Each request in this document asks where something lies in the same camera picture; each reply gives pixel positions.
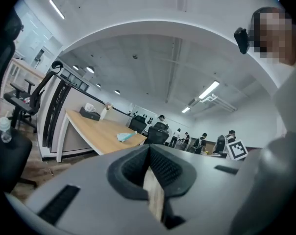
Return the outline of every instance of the air vent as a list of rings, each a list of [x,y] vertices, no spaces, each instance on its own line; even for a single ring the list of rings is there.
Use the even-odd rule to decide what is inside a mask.
[[[198,98],[198,97],[195,97],[195,98],[192,99],[192,101],[190,101],[190,102],[188,103],[188,106],[193,107],[193,106],[195,106],[198,102],[199,102],[199,98]]]

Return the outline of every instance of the cup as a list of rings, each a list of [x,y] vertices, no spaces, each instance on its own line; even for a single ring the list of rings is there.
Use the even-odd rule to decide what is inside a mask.
[[[95,112],[96,111],[95,107],[92,104],[90,104],[90,103],[86,103],[84,109],[87,112]]]

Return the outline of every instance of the tissue box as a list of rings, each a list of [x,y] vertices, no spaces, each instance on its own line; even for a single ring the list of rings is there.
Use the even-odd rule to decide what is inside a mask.
[[[89,118],[96,121],[99,121],[100,119],[100,115],[97,112],[87,112],[85,111],[84,107],[80,108],[79,113],[85,118]]]

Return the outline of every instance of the desk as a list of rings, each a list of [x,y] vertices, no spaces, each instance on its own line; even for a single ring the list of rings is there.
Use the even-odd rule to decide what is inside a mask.
[[[125,142],[120,142],[117,139],[118,133],[133,133],[134,131],[114,121],[95,121],[82,117],[79,112],[73,110],[65,111],[57,146],[57,162],[61,162],[62,160],[63,142],[69,122],[86,143],[99,155],[135,147],[143,144],[146,140],[146,137],[137,134]]]
[[[40,80],[44,79],[44,77],[45,77],[45,75],[43,73],[34,69],[32,66],[30,66],[28,63],[26,63],[24,60],[12,58],[11,62],[9,64],[9,67],[6,69],[6,72],[4,75],[4,79],[2,82],[2,86],[1,86],[0,98],[3,98],[5,85],[6,85],[8,77],[9,77],[9,74],[11,72],[11,69],[13,68],[13,65],[15,65],[17,68],[27,71],[28,73],[31,73],[32,75],[39,78]],[[13,82],[15,82],[16,78],[18,77],[20,69],[17,71]]]

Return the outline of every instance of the wooden floor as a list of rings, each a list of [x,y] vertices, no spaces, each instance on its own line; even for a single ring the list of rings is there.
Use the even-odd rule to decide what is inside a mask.
[[[8,80],[8,83],[5,87],[5,92],[12,90],[9,82],[10,79]],[[8,116],[11,116],[13,108],[14,106],[8,103],[5,99],[1,100],[0,117],[5,116],[7,113]],[[36,117],[32,118],[32,122],[36,122]],[[73,158],[64,158],[62,159],[61,163],[57,163],[56,160],[42,161],[38,147],[37,134],[33,133],[33,128],[22,123],[20,126],[20,131],[32,141],[32,150],[23,170],[22,177],[34,180],[38,186],[57,176],[59,173],[68,169],[75,163],[90,157],[97,156],[96,152],[94,152]],[[164,192],[151,169],[149,169],[146,173],[144,189],[146,189],[149,194],[148,208],[156,217],[156,219],[160,221],[162,216]],[[11,194],[24,202],[34,192],[34,190],[35,189],[33,186],[17,183]]]

